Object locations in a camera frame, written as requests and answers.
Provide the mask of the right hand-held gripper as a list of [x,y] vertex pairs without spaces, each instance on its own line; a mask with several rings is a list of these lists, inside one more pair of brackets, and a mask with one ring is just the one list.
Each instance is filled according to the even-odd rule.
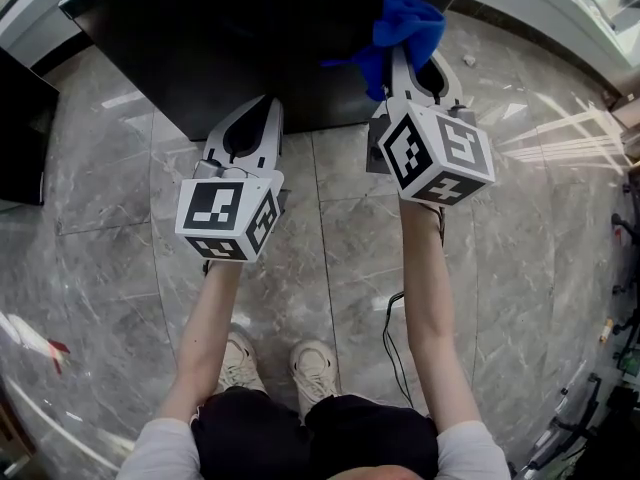
[[[369,120],[368,172],[391,175],[404,200],[444,207],[495,183],[488,135],[460,105],[461,83],[439,51],[415,75],[405,47],[394,46],[386,88],[406,100],[389,99]],[[428,107],[417,104],[424,101]]]

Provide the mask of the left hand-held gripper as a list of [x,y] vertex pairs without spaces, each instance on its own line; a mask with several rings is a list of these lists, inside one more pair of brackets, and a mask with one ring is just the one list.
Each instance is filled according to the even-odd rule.
[[209,133],[203,159],[181,183],[175,233],[206,261],[254,263],[282,214],[284,111],[274,96],[253,98]]

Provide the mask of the blue cleaning cloth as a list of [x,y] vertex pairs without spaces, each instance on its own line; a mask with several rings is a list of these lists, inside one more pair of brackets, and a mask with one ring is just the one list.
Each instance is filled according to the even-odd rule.
[[408,60],[415,73],[431,59],[446,28],[446,18],[422,0],[384,0],[382,16],[373,24],[372,43],[349,59],[323,60],[322,67],[356,64],[367,83],[367,95],[383,101],[388,87],[386,57],[394,47],[407,46]]

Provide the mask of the small black mini fridge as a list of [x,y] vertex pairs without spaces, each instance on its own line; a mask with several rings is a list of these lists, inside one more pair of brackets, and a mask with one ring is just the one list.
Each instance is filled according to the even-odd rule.
[[[453,0],[422,0],[445,10]],[[261,95],[288,133],[366,122],[354,55],[384,0],[61,0],[60,10],[187,138]]]

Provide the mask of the person's right forearm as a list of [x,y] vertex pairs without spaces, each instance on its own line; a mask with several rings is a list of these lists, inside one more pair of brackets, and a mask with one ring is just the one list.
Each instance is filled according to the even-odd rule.
[[424,399],[439,433],[479,421],[455,348],[454,301],[433,208],[399,201],[407,337]]

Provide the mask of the person's left forearm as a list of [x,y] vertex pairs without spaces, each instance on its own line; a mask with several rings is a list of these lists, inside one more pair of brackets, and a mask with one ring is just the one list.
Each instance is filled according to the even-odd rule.
[[181,338],[175,379],[160,406],[160,418],[189,422],[216,391],[232,311],[242,272],[240,263],[213,263]]

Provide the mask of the tall black fridge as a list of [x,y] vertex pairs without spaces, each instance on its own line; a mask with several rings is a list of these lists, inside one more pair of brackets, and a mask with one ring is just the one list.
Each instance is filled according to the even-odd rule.
[[0,47],[0,212],[44,204],[59,91]]

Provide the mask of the grey window ledge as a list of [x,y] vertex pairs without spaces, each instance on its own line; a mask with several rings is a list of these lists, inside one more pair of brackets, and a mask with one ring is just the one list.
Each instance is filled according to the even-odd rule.
[[531,41],[544,35],[619,93],[640,91],[640,21],[616,33],[589,0],[454,0],[450,10]]

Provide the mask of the person's left cream shoe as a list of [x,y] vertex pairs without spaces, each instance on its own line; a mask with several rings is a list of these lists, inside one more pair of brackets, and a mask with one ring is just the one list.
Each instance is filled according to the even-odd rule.
[[237,331],[228,335],[216,392],[232,387],[266,392],[258,372],[255,351],[250,341]]

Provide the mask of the person's cream shoe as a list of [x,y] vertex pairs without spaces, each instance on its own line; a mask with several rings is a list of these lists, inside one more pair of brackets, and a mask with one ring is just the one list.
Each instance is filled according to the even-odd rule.
[[300,415],[321,401],[338,395],[337,360],[332,349],[318,340],[297,343],[290,353],[290,371],[297,388]]
[[258,372],[255,351],[250,341],[237,331],[228,335],[216,392],[232,387],[266,392]]

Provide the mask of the person's right cream shoe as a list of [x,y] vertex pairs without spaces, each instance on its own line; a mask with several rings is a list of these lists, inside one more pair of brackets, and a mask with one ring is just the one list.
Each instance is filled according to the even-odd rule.
[[290,353],[290,371],[297,388],[300,415],[321,401],[338,395],[337,360],[332,349],[318,340],[297,343]]

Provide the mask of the black trousers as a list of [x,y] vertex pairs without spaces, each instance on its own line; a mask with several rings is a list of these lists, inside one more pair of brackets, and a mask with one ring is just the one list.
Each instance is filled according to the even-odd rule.
[[438,473],[431,418],[355,395],[326,398],[300,417],[262,391],[231,387],[199,408],[191,432],[204,480],[327,480],[377,466],[423,480]]

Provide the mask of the white flower print t-shirt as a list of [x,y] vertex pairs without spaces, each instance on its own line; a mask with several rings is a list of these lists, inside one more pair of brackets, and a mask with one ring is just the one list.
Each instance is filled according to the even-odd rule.
[[[437,432],[434,480],[510,480],[503,451],[486,426],[469,421]],[[157,419],[141,432],[118,480],[204,480],[191,424]]]

